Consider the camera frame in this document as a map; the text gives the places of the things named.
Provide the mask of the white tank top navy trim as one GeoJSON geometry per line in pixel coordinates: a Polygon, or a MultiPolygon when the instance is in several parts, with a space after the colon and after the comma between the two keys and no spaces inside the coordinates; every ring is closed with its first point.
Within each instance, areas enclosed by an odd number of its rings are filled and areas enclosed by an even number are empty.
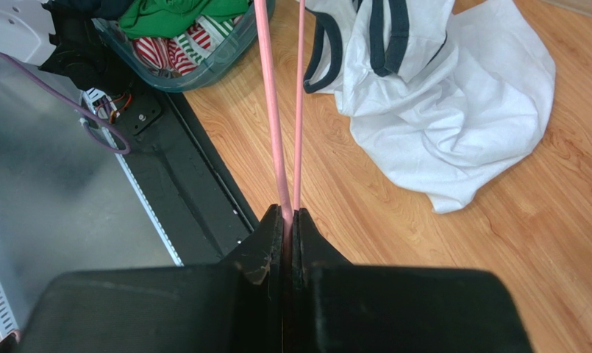
{"type": "Polygon", "coordinates": [[[552,111],[556,66],[512,1],[308,1],[307,93],[330,94],[356,143],[436,213],[463,209],[529,155],[552,111]]]}

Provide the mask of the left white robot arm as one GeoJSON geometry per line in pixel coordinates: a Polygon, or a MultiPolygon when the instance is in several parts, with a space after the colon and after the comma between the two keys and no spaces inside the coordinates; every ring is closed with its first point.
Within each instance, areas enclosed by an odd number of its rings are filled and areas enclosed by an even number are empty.
{"type": "Polygon", "coordinates": [[[0,0],[0,52],[23,63],[40,66],[56,46],[52,14],[44,1],[0,0]]]}

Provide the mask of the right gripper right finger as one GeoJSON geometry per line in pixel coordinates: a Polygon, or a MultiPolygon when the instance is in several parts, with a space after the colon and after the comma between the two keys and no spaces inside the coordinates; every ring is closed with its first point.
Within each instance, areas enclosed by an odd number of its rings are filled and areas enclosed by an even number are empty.
{"type": "Polygon", "coordinates": [[[350,263],[310,213],[293,219],[293,352],[531,352],[489,271],[350,263]]]}

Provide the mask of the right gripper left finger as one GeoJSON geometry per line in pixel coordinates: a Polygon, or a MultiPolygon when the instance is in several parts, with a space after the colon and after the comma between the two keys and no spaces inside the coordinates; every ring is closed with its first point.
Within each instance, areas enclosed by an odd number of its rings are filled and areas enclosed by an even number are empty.
{"type": "Polygon", "coordinates": [[[282,226],[272,205],[217,263],[59,275],[17,351],[280,352],[282,226]]]}

